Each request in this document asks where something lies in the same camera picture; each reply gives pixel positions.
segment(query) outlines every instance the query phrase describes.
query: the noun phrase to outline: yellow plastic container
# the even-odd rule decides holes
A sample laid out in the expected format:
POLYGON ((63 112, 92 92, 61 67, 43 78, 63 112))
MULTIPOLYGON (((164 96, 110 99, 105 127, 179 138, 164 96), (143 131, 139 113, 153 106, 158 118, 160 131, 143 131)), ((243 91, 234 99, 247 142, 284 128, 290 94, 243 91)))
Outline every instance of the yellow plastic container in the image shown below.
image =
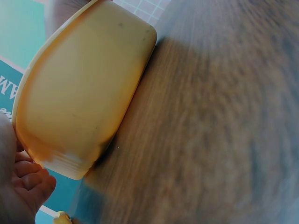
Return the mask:
POLYGON ((13 125, 33 159, 81 179, 116 133, 157 40, 152 26, 93 0, 45 43, 15 98, 13 125))

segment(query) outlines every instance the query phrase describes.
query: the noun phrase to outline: wood grain surface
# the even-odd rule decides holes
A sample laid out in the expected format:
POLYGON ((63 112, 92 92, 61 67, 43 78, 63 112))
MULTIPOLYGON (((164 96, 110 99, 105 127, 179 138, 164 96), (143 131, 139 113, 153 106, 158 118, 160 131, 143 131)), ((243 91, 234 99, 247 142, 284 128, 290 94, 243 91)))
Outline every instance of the wood grain surface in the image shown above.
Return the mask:
POLYGON ((299 223, 299 2, 173 0, 71 215, 101 224, 299 223))

